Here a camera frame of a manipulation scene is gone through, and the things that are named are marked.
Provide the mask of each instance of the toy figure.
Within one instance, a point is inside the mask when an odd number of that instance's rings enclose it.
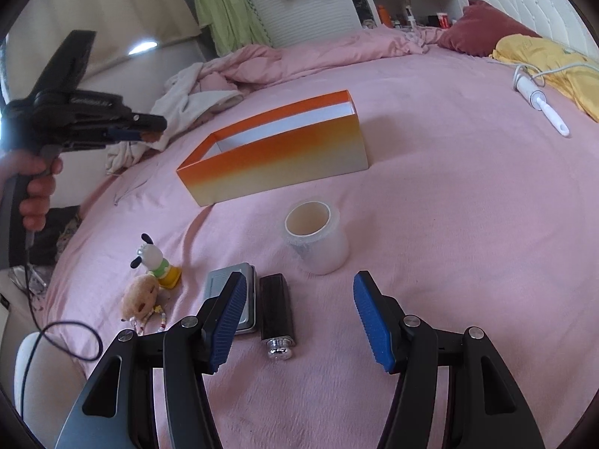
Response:
[[[144,333],[146,322],[154,313],[161,315],[160,331],[166,329],[167,314],[162,306],[156,304],[159,290],[158,279],[152,274],[146,274],[134,278],[123,295],[121,320],[131,322],[139,335]]]
[[[161,287],[174,288],[181,277],[181,268],[171,265],[164,255],[154,245],[154,241],[145,233],[142,235],[145,245],[137,250],[137,258],[131,262],[131,268],[137,268],[143,263],[148,271],[158,279]]]

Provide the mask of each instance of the red pillow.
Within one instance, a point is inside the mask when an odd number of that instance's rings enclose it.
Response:
[[[486,57],[493,53],[497,42],[508,35],[541,36],[486,1],[468,0],[468,4],[463,8],[463,17],[443,32],[437,42],[439,47]]]

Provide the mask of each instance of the metal screw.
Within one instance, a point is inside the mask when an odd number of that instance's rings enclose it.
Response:
[[[127,342],[131,339],[133,339],[133,330],[132,329],[125,329],[124,331],[121,331],[119,333],[119,341]]]
[[[188,315],[181,319],[181,325],[183,327],[195,327],[198,325],[198,318],[194,315]]]
[[[288,360],[294,353],[291,349],[293,341],[286,337],[274,337],[267,341],[268,357],[272,360]]]
[[[420,326],[420,318],[415,315],[407,315],[404,317],[404,324],[409,327],[418,327]]]
[[[468,329],[468,334],[473,339],[482,339],[484,337],[484,331],[480,327],[471,327]]]

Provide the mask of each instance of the open box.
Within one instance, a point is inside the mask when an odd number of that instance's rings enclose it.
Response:
[[[288,104],[210,134],[177,174],[200,206],[368,168],[348,91]]]

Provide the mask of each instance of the human hand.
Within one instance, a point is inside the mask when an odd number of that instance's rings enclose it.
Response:
[[[13,175],[38,175],[46,170],[46,162],[25,150],[13,150],[0,157],[0,199],[4,184]],[[33,179],[27,187],[29,198],[19,206],[23,226],[30,231],[41,231],[50,210],[50,196],[56,189],[55,174],[62,172],[62,160],[55,159],[50,168],[52,175]]]

